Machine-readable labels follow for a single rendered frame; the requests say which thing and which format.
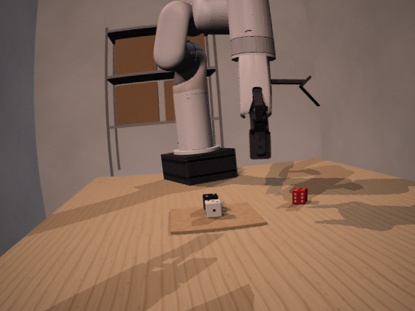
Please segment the brown square mat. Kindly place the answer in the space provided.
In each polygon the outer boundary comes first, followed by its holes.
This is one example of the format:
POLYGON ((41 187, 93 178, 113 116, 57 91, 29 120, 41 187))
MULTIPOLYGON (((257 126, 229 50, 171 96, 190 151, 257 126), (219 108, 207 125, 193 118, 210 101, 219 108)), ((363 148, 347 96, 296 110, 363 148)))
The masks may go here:
POLYGON ((221 231, 266 225, 247 203, 222 205, 222 217, 207 218, 204 207, 171 209, 171 234, 221 231))

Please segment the black die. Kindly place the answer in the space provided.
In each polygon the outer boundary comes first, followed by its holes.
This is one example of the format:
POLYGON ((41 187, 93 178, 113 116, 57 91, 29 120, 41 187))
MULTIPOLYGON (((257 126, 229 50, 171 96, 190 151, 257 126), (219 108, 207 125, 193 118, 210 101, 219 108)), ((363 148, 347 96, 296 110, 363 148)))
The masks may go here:
MULTIPOLYGON (((204 206, 204 201, 205 200, 218 199, 218 195, 216 193, 213 193, 213 194, 204 194, 202 196, 203 196, 203 206, 204 206)), ((205 206, 204 206, 204 210, 205 210, 205 206)))

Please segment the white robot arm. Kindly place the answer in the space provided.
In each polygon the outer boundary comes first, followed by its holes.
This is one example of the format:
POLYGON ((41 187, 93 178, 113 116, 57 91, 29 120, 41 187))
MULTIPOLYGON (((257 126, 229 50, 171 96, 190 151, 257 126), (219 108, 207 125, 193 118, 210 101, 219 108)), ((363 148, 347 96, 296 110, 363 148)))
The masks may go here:
MULTIPOLYGON (((178 156, 220 149, 213 141, 206 52, 196 42, 187 40, 187 36, 201 33, 230 35, 232 56, 276 55, 269 0, 180 0, 162 9, 153 57, 162 70, 175 71, 173 97, 179 149, 174 154, 178 156)), ((300 85, 316 106, 329 97, 311 76, 306 80, 271 79, 271 84, 300 85)))

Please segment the white die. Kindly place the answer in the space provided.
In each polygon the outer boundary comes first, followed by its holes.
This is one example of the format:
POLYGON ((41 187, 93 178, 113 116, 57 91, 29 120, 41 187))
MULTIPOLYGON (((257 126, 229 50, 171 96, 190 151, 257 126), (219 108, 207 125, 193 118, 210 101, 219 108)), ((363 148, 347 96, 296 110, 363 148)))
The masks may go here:
POLYGON ((207 218, 222 217, 222 203, 220 199, 204 201, 205 214, 207 218))

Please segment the red die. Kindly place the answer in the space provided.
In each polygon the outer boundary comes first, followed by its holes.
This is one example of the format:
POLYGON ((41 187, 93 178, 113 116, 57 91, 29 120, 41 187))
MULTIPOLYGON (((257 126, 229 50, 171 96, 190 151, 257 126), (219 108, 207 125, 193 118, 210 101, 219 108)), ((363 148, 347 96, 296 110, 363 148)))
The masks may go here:
POLYGON ((307 201, 307 188, 295 188, 292 191, 293 204, 305 204, 307 201))

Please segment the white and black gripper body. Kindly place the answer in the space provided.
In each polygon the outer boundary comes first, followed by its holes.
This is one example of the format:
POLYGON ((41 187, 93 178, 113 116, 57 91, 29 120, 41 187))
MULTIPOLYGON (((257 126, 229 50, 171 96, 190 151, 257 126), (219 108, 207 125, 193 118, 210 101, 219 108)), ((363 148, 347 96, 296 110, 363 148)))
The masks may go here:
POLYGON ((253 87, 261 87, 263 111, 265 111, 265 103, 267 110, 269 109, 269 111, 266 111, 266 113, 269 112, 269 116, 271 115, 272 96, 269 62, 275 59, 276 56, 270 53, 240 53, 232 56, 232 61, 238 62, 239 60, 238 84, 242 118, 246 118, 245 113, 249 112, 251 104, 252 112, 255 112, 253 101, 253 87))

